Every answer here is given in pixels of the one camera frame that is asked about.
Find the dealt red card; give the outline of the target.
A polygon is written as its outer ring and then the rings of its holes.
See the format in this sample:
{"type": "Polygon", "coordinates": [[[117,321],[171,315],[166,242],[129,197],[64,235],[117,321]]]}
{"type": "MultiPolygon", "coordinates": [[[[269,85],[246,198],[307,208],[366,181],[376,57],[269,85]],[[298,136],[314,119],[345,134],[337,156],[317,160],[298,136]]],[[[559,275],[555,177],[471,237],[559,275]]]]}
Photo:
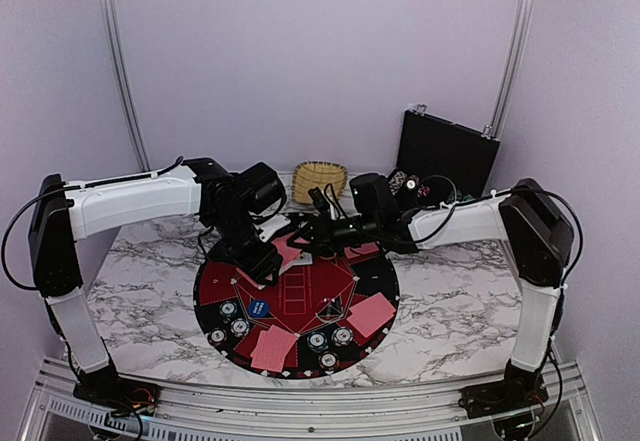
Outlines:
{"type": "Polygon", "coordinates": [[[396,308],[382,293],[376,293],[351,307],[350,312],[347,321],[361,334],[369,335],[391,319],[396,308]]]}
{"type": "Polygon", "coordinates": [[[345,256],[347,259],[353,259],[356,257],[375,255],[378,252],[379,247],[376,243],[366,243],[361,246],[346,248],[345,256]]]}
{"type": "Polygon", "coordinates": [[[275,338],[261,337],[251,354],[251,367],[255,369],[280,372],[288,351],[287,344],[275,338]]]}
{"type": "Polygon", "coordinates": [[[346,321],[362,336],[369,337],[395,314],[392,305],[365,305],[360,303],[351,309],[346,321]]]}
{"type": "Polygon", "coordinates": [[[259,357],[283,361],[298,341],[298,338],[299,336],[296,333],[275,325],[270,326],[260,334],[256,345],[256,353],[259,357]]]}

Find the orange big blind button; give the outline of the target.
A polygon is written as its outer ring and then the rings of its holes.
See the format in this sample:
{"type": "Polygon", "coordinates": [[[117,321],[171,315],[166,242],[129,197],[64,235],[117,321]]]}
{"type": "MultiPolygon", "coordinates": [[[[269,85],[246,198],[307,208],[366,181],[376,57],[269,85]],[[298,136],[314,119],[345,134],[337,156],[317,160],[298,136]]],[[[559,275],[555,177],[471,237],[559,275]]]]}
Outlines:
{"type": "Polygon", "coordinates": [[[337,255],[338,255],[338,253],[336,253],[336,252],[333,252],[333,253],[330,253],[330,254],[329,253],[324,253],[320,257],[321,257],[321,259],[329,261],[329,260],[334,260],[337,257],[337,255]]]}

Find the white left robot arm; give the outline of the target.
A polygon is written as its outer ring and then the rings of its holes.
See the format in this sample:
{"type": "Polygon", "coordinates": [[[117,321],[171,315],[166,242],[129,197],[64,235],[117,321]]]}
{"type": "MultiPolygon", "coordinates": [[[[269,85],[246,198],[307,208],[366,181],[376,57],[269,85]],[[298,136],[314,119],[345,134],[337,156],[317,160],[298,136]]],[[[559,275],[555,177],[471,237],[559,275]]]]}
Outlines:
{"type": "Polygon", "coordinates": [[[89,374],[86,387],[106,406],[125,399],[107,348],[92,319],[75,244],[122,226],[157,218],[192,216],[215,230],[224,254],[259,284],[278,281],[283,258],[261,225],[279,215],[285,188],[263,162],[230,173],[210,158],[178,159],[168,168],[97,181],[47,177],[34,205],[29,232],[34,284],[54,322],[89,374]]]}

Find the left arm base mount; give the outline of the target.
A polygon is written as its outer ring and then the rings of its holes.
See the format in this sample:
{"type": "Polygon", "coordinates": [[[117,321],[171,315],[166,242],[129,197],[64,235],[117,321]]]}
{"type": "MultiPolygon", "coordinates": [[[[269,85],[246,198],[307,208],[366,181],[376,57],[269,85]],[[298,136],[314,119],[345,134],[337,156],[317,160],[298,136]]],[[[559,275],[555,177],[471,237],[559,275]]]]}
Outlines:
{"type": "Polygon", "coordinates": [[[80,383],[76,383],[73,389],[75,398],[107,409],[102,425],[140,438],[148,433],[145,418],[154,416],[159,395],[158,385],[127,379],[120,382],[111,396],[100,396],[80,383]]]}

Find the blue small blind button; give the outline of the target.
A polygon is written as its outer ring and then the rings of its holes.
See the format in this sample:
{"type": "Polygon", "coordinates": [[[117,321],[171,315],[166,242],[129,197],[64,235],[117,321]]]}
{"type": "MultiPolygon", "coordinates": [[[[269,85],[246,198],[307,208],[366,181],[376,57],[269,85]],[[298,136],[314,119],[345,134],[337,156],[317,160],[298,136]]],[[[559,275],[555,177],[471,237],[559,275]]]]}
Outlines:
{"type": "Polygon", "coordinates": [[[264,299],[254,299],[249,303],[247,312],[253,319],[262,319],[270,314],[270,305],[264,299]]]}

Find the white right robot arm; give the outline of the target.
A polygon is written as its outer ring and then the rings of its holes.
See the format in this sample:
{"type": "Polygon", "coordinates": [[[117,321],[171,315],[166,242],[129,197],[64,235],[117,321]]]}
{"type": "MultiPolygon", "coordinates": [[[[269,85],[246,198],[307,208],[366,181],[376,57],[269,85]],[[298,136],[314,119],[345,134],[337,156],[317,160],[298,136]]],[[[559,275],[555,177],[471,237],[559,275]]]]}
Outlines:
{"type": "Polygon", "coordinates": [[[562,317],[569,274],[584,250],[584,231],[572,206],[534,179],[477,199],[443,203],[438,208],[402,210],[388,180],[378,174],[351,181],[356,214],[334,217],[321,207],[290,215],[292,245],[317,255],[376,243],[397,254],[465,243],[495,242],[521,292],[521,312],[509,365],[495,399],[515,409],[534,392],[528,373],[545,363],[562,317]]]}

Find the clear round dealer button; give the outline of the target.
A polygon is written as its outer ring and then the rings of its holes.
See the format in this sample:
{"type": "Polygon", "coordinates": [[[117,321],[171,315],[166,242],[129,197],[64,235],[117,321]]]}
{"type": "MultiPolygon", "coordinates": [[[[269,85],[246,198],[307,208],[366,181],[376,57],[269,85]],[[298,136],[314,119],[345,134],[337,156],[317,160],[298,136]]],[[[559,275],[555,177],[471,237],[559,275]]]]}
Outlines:
{"type": "Polygon", "coordinates": [[[315,315],[317,319],[325,324],[337,322],[344,316],[341,298],[324,298],[319,302],[315,315]]]}

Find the green blue chip stack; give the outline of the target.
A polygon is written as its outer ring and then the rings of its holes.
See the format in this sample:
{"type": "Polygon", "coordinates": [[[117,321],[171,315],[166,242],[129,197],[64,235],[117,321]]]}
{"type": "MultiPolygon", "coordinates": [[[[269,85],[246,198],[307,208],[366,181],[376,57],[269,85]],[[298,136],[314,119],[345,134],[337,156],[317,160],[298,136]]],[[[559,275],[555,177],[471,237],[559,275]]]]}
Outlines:
{"type": "Polygon", "coordinates": [[[314,353],[322,353],[328,349],[328,338],[323,332],[313,332],[307,336],[306,344],[314,353]]]}
{"type": "Polygon", "coordinates": [[[219,310],[219,314],[221,316],[221,319],[225,323],[228,323],[228,322],[232,321],[237,316],[238,306],[237,306],[235,301],[227,300],[227,301],[222,302],[219,305],[218,310],[219,310]]]}

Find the red playing card deck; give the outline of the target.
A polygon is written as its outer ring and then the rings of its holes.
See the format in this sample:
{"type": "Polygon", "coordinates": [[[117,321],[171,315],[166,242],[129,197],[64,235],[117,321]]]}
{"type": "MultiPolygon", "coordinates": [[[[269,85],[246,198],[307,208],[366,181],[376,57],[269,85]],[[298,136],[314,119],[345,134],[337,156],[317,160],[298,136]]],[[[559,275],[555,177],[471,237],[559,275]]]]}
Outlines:
{"type": "Polygon", "coordinates": [[[278,255],[281,257],[277,274],[275,274],[273,270],[269,269],[266,274],[264,274],[260,279],[257,279],[255,277],[251,277],[241,268],[236,269],[237,274],[259,290],[262,290],[265,287],[275,286],[279,281],[279,277],[287,270],[294,267],[294,261],[303,253],[301,249],[289,246],[287,244],[288,239],[289,236],[284,236],[271,242],[271,244],[277,249],[278,255]]]}

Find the red black chip stack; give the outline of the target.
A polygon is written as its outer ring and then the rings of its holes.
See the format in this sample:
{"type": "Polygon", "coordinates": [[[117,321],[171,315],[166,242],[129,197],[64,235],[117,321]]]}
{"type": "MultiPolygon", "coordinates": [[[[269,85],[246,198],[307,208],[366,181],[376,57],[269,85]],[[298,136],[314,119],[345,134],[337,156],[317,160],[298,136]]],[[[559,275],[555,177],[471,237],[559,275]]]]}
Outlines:
{"type": "Polygon", "coordinates": [[[227,339],[227,333],[225,329],[215,328],[207,334],[207,341],[211,346],[219,346],[223,344],[227,339]]]}
{"type": "Polygon", "coordinates": [[[318,363],[323,370],[333,371],[339,366],[339,358],[335,353],[327,351],[319,355],[318,363]]]}

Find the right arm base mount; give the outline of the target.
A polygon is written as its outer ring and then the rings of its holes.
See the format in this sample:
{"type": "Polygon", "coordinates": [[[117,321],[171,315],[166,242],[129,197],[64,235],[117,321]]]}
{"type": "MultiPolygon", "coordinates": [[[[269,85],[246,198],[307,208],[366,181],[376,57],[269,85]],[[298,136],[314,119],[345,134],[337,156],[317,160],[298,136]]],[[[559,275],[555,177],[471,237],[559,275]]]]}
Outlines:
{"type": "Polygon", "coordinates": [[[493,418],[493,429],[501,440],[525,440],[534,431],[544,412],[549,395],[544,386],[525,389],[521,384],[496,381],[468,386],[460,391],[458,405],[469,419],[485,416],[493,418]]]}

